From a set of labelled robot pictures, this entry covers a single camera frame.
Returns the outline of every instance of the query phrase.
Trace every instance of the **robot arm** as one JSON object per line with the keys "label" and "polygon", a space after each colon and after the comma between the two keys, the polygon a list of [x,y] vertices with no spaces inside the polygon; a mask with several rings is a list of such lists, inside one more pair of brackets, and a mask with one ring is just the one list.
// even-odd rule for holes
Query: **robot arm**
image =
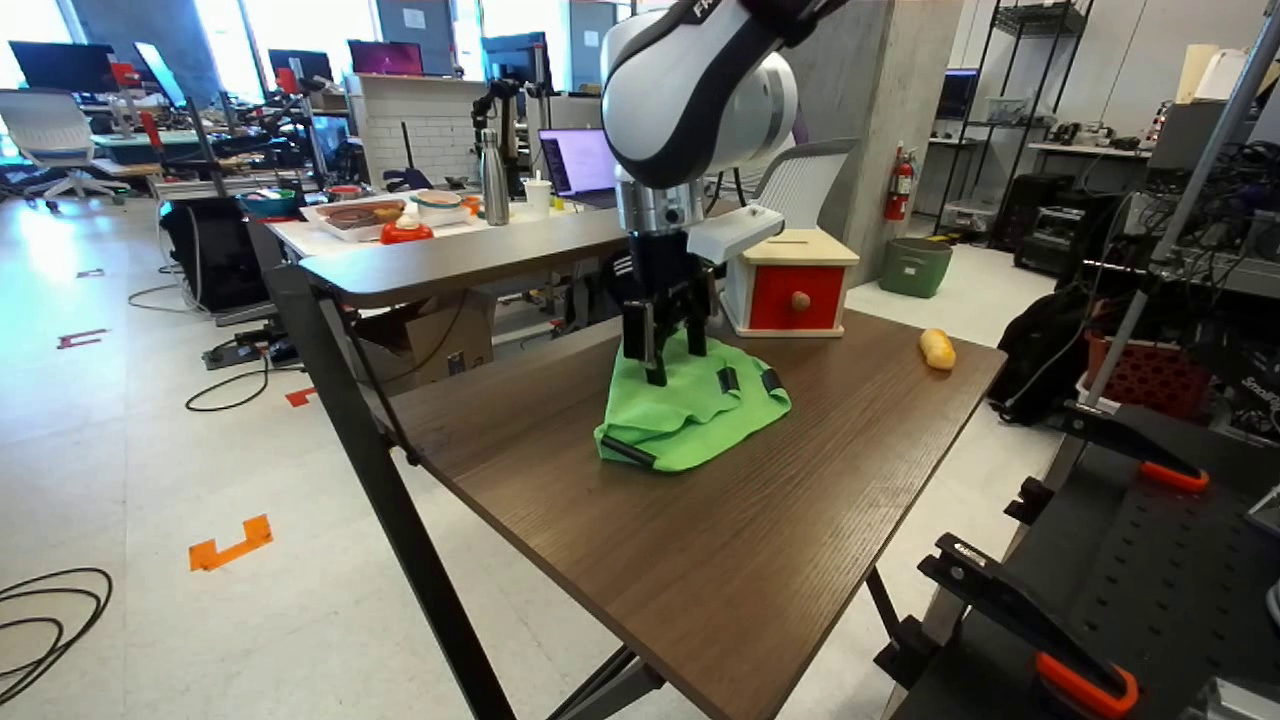
{"label": "robot arm", "polygon": [[[686,327],[704,354],[712,313],[708,252],[690,252],[704,172],[747,165],[794,124],[794,74],[774,57],[799,43],[842,0],[676,0],[659,21],[637,15],[603,38],[603,136],[621,165],[621,217],[630,252],[622,354],[665,383],[665,339]],[[751,239],[774,213],[719,217],[712,237]]]}
{"label": "robot arm", "polygon": [[603,133],[649,187],[774,146],[794,119],[778,43],[799,43],[842,0],[679,0],[606,43]]}

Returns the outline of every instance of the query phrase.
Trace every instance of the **green bin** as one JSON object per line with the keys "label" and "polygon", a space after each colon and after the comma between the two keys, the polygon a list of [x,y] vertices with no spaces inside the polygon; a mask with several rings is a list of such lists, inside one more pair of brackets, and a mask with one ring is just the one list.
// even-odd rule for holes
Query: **green bin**
{"label": "green bin", "polygon": [[883,242],[879,289],[937,296],[953,264],[947,239],[894,237]]}

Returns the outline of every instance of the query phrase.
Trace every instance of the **white lid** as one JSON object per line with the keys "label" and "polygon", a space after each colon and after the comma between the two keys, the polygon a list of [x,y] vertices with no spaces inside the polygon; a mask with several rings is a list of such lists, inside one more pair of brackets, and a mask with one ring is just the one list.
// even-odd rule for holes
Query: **white lid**
{"label": "white lid", "polygon": [[762,237],[758,242],[751,242],[744,256],[747,264],[837,264],[837,269],[847,269],[860,260],[822,228],[785,228],[778,237]]}

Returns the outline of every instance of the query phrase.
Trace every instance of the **green cloth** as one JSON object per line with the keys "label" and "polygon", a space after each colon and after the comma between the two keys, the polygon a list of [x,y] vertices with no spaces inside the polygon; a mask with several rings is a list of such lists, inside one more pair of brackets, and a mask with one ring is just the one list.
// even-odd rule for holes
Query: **green cloth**
{"label": "green cloth", "polygon": [[606,408],[594,429],[603,460],[690,473],[792,410],[774,373],[732,343],[708,339],[708,354],[686,354],[686,339],[676,332],[665,361],[665,387],[645,379],[638,361],[622,353],[611,361]]}

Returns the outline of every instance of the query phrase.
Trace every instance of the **fire extinguisher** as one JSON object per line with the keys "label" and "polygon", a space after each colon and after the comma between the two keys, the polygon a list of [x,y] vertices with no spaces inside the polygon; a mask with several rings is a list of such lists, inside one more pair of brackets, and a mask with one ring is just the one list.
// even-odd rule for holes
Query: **fire extinguisher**
{"label": "fire extinguisher", "polygon": [[907,221],[911,190],[917,190],[917,156],[894,146],[889,190],[883,190],[883,225]]}

